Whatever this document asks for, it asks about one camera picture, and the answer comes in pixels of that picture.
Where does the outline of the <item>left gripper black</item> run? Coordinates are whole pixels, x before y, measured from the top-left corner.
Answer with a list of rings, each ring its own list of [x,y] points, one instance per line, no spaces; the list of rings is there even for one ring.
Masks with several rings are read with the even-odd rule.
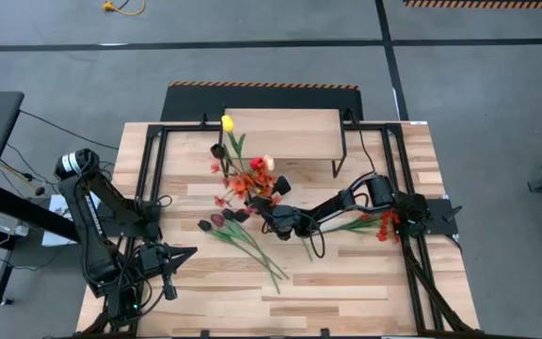
[[[178,297],[171,276],[175,268],[179,268],[198,251],[197,247],[172,247],[168,244],[142,246],[137,251],[138,272],[144,278],[153,278],[161,275],[163,279],[163,294],[166,300]]]

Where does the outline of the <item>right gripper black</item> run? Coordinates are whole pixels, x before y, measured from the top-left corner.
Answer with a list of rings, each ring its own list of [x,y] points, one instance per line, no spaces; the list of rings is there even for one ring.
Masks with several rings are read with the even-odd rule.
[[[273,185],[272,194],[284,196],[292,187],[284,176],[279,176]],[[273,204],[270,200],[255,197],[251,206],[263,218],[262,232],[275,234],[280,240],[289,240],[292,234],[301,238],[312,236],[317,231],[317,222],[305,210],[291,205]],[[243,223],[250,218],[250,214],[240,209],[233,213],[233,219]]]

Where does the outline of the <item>orange artificial flower bunch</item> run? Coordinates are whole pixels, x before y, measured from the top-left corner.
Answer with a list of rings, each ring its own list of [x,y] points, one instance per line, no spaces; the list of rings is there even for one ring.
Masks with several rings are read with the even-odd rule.
[[[234,198],[250,205],[248,200],[255,197],[268,199],[273,204],[277,204],[281,197],[279,194],[272,194],[277,178],[265,166],[263,169],[253,170],[249,164],[247,169],[234,169],[223,175],[221,182],[227,192],[222,197],[214,197],[215,205],[231,207],[231,201]]]

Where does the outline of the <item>maroon artificial tulip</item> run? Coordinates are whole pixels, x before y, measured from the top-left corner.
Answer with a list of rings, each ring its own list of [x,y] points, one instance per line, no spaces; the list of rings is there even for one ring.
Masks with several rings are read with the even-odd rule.
[[[272,282],[287,280],[288,275],[267,254],[258,242],[237,221],[226,219],[220,214],[211,215],[213,229],[210,234],[217,240],[236,247],[257,261],[270,274]]]

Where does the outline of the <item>wooden shelf with black legs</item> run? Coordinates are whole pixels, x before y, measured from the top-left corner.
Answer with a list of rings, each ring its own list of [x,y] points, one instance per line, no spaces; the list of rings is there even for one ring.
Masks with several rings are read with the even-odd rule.
[[[220,139],[236,141],[240,152],[233,158],[269,155],[276,160],[328,160],[337,176],[347,156],[343,115],[338,109],[227,108],[222,116],[231,121],[230,133]]]

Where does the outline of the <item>black mat with striped edge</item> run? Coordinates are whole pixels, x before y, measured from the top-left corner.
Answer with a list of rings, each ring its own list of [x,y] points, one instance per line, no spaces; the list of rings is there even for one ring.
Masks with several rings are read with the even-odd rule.
[[[217,121],[226,108],[351,110],[363,118],[356,85],[173,81],[167,87],[161,121]]]

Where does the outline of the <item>red artificial flower bunch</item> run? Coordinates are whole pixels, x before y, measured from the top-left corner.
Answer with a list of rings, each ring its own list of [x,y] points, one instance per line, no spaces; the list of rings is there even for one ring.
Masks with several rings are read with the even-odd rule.
[[[354,234],[374,234],[379,242],[398,243],[397,227],[401,221],[394,211],[382,212],[379,217],[362,214],[352,221],[332,229],[332,232],[347,231]]]

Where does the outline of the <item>white printed paper sheet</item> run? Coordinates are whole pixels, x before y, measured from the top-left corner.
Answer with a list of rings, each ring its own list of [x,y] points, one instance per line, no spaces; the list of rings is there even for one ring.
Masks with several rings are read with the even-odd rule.
[[[52,195],[49,201],[48,210],[65,219],[72,220],[72,215],[69,212],[66,200],[62,195]],[[41,245],[43,247],[59,247],[73,245],[75,241],[72,241],[66,237],[45,231],[42,236]]]

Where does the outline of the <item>orange black striped tape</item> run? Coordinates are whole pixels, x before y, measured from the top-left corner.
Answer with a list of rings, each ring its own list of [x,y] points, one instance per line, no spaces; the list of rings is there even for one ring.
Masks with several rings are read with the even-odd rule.
[[[542,0],[404,0],[408,8],[542,9]]]

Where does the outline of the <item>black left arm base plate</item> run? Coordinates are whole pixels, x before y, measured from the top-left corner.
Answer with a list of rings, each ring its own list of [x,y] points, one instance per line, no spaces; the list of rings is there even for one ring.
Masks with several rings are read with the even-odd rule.
[[[123,236],[156,237],[159,234],[160,208],[158,202],[135,201],[112,208],[115,232]]]

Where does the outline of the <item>black metal table frame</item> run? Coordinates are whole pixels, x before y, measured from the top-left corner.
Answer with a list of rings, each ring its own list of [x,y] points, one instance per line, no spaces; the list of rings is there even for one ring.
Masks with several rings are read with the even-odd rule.
[[[413,185],[427,198],[444,193],[438,161],[427,125],[402,125]],[[221,209],[220,174],[210,172],[210,147],[216,130],[204,131],[198,122],[128,122],[116,159],[113,184],[126,197],[136,191],[140,163],[154,125],[170,127],[163,159],[161,194],[172,204],[161,211],[163,240],[171,246],[198,247],[172,277],[178,298],[165,300],[129,327],[104,334],[112,339],[187,338],[209,331],[210,338],[319,338],[321,329],[338,336],[415,335],[416,323],[408,288],[402,241],[380,242],[374,234],[338,231],[325,234],[327,254],[310,260],[301,240],[281,241],[262,234],[263,220],[253,216],[244,228],[265,254],[289,276],[278,281],[280,293],[261,264],[236,247],[222,243],[197,226]],[[346,132],[348,156],[337,178],[320,161],[278,160],[276,171],[286,175],[292,191],[281,202],[312,208],[344,189],[369,167],[356,131]],[[460,250],[443,235],[428,235],[426,247],[437,289],[458,316],[473,329],[478,319],[471,299]]]

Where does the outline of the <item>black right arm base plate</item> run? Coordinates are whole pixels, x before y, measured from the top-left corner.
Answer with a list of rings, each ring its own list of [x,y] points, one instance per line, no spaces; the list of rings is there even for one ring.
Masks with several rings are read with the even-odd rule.
[[[451,201],[445,199],[430,199],[426,204],[429,216],[422,225],[427,234],[458,234],[455,216],[461,211],[461,206],[453,207]]]

